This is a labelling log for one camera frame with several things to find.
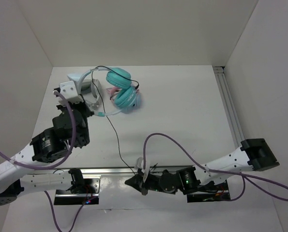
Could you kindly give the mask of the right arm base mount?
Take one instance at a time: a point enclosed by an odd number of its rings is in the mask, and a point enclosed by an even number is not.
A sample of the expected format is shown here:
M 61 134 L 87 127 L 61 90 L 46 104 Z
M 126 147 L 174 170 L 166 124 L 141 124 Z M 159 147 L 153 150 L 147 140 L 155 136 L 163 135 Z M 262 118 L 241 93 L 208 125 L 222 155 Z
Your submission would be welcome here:
M 221 184 L 207 184 L 199 188 L 198 192 L 187 194 L 188 203 L 206 203 L 206 202 L 221 202 L 230 201 L 230 192 L 227 181 Z

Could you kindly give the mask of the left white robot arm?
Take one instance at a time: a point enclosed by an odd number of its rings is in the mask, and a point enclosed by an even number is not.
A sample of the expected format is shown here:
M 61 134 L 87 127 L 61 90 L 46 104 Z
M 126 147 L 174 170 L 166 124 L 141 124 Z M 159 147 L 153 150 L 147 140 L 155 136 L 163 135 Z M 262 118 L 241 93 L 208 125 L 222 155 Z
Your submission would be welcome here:
M 23 195 L 60 189 L 79 193 L 85 189 L 82 172 L 72 168 L 54 172 L 58 161 L 67 159 L 72 149 L 90 142 L 87 118 L 93 112 L 85 103 L 70 104 L 72 115 L 58 105 L 61 114 L 52 119 L 53 126 L 32 138 L 20 152 L 0 164 L 0 206 Z

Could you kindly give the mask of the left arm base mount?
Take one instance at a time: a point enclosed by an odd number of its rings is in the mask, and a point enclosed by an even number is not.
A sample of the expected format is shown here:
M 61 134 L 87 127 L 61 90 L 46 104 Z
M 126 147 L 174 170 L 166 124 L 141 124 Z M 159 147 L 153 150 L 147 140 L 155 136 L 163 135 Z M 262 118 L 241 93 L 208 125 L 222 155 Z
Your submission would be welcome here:
M 54 205 L 93 205 L 99 203 L 100 177 L 85 176 L 78 168 L 53 172 L 61 180 L 56 189 Z

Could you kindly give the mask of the teal cat-ear headphones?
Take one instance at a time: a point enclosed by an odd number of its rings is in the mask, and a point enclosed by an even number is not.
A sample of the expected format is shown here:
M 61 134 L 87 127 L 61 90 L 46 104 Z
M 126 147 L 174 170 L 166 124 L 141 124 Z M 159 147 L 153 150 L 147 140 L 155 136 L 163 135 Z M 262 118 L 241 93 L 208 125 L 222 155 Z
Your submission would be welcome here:
M 100 104 L 103 103 L 101 83 L 98 79 L 91 78 L 96 71 L 106 71 L 106 81 L 112 85 L 106 91 L 109 99 L 116 107 L 116 111 L 106 113 L 97 111 Z M 97 66 L 86 71 L 83 74 L 70 73 L 67 75 L 70 81 L 74 81 L 78 94 L 82 95 L 90 110 L 94 111 L 97 116 L 106 117 L 118 113 L 129 114 L 141 106 L 141 94 L 139 92 L 139 82 L 131 78 L 131 74 L 124 69 Z

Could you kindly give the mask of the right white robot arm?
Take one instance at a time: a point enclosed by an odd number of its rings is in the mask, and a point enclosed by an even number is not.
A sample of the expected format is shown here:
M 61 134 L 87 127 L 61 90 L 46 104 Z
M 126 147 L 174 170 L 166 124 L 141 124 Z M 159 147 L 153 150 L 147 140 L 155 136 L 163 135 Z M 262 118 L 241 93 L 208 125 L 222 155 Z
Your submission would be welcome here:
M 174 174 L 163 170 L 161 175 L 142 171 L 143 158 L 137 168 L 138 174 L 125 181 L 125 184 L 147 195 L 149 190 L 175 194 L 180 190 L 184 195 L 224 183 L 234 173 L 263 172 L 279 166 L 277 158 L 263 138 L 246 139 L 232 153 L 203 164 L 177 170 Z

